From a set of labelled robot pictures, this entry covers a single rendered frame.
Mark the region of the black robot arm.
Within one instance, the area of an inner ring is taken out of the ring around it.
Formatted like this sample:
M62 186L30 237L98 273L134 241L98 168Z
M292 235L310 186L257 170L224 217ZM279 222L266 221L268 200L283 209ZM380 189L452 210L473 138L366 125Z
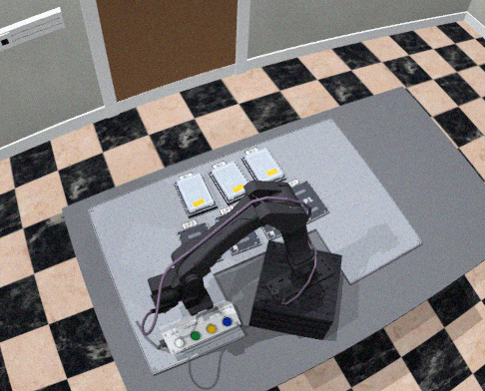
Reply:
M280 230L287 249L284 252L292 267L291 271L268 281L266 289L280 303L298 294L306 284L316 258L308 245L304 228L308 215L302 205L276 199L266 199L263 203L251 202L264 196L297 199L291 186L285 182L250 181L243 188L246 194L228 214L207 231L173 251L172 262L203 240L166 274L159 314L168 312L180 301L184 302L186 309L198 305L198 297L189 296L203 291L203 278L211 272L211 267L231 247L266 224Z

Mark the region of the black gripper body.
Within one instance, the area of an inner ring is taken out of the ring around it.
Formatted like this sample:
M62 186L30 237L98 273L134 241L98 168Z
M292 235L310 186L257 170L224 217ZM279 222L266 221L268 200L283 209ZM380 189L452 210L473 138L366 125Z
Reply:
M190 316L194 316L203 310L206 310L206 309L209 310L214 307L214 304L205 287L200 294L195 296L189 296L189 297L196 297L196 296L199 299L199 304L188 309Z

